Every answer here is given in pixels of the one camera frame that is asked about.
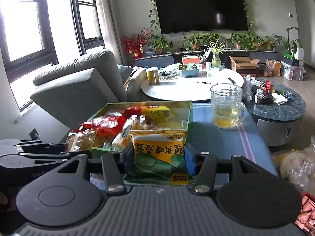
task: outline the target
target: clear plastic storage bin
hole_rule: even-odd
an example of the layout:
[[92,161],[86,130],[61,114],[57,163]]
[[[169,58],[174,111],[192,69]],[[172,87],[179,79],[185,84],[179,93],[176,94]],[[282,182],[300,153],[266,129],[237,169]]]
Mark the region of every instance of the clear plastic storage bin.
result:
[[287,63],[281,62],[282,76],[292,81],[302,81],[304,67],[290,66]]

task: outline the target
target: blue tablecloth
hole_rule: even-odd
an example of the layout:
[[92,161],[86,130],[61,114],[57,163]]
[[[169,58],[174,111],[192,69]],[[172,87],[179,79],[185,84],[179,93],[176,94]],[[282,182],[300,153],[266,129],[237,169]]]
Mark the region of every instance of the blue tablecloth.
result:
[[[233,154],[241,154],[272,174],[278,175],[269,149],[248,111],[239,126],[220,129],[212,122],[211,103],[193,104],[193,121],[189,131],[193,133],[188,134],[187,143],[196,151],[207,151],[220,159],[230,159]],[[227,182],[227,175],[217,175],[215,188]]]

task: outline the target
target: yellow liquid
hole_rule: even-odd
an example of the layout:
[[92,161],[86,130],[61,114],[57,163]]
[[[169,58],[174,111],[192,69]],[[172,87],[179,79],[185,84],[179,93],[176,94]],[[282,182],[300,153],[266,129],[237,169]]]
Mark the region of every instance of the yellow liquid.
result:
[[238,123],[239,115],[236,107],[215,107],[213,111],[213,123],[215,126],[226,129],[235,127]]

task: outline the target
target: red phone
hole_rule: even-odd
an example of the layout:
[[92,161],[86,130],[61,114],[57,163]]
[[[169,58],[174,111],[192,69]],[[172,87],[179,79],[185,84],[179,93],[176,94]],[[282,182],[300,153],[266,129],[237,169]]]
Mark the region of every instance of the red phone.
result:
[[312,195],[303,195],[302,207],[295,224],[307,235],[315,236],[315,198]]

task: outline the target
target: window sill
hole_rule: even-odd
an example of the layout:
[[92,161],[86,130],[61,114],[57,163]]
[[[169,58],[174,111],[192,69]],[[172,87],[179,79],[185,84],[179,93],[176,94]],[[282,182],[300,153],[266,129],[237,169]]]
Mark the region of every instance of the window sill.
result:
[[19,115],[19,117],[17,117],[14,121],[14,123],[19,123],[26,115],[27,112],[29,112],[30,110],[32,110],[35,106],[37,106],[37,104],[35,102],[33,102],[32,104],[30,104],[28,107],[26,107],[25,109],[23,109],[21,111],[21,114]]

